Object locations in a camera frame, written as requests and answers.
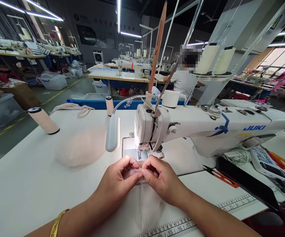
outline orange scissors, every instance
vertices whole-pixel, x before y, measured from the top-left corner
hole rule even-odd
[[[231,187],[234,187],[234,188],[239,188],[239,185],[231,180],[230,178],[227,178],[226,176],[222,175],[221,173],[213,170],[212,168],[209,168],[208,166],[205,166],[205,168],[203,168],[204,170],[206,170],[207,172],[209,172],[210,174],[212,174],[213,176],[219,178],[220,180],[224,181],[226,184],[229,184]]]

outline window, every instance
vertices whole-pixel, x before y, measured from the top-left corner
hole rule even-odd
[[[279,76],[285,72],[285,48],[274,49],[268,57],[264,59],[258,66],[258,70],[261,70],[263,66],[271,66],[265,74],[271,75],[270,78]]]

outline smartphone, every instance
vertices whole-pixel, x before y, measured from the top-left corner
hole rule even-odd
[[[250,193],[274,212],[277,214],[280,212],[280,207],[270,187],[222,157],[218,157],[216,169],[238,183],[242,189]]]

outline worker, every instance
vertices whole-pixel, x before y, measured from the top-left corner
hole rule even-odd
[[[170,82],[173,82],[173,88],[175,91],[180,91],[181,94],[189,97],[190,93],[194,90],[197,80],[194,77],[188,76],[189,73],[197,64],[198,55],[188,54],[185,55],[183,60],[178,60],[178,64],[181,66],[175,71]],[[169,76],[165,76],[163,81],[167,81]]]
[[[149,156],[140,172],[123,180],[122,172],[130,168],[139,168],[137,161],[130,156],[125,156],[110,165],[94,193],[86,201],[62,215],[56,225],[57,237],[89,236],[98,225],[115,212],[142,177],[145,177],[148,184],[165,202],[187,213],[205,236],[261,237],[231,214],[189,190],[167,162]],[[153,169],[154,172],[151,173],[147,169]],[[56,237],[50,234],[53,226],[54,221],[51,221],[27,237]]]

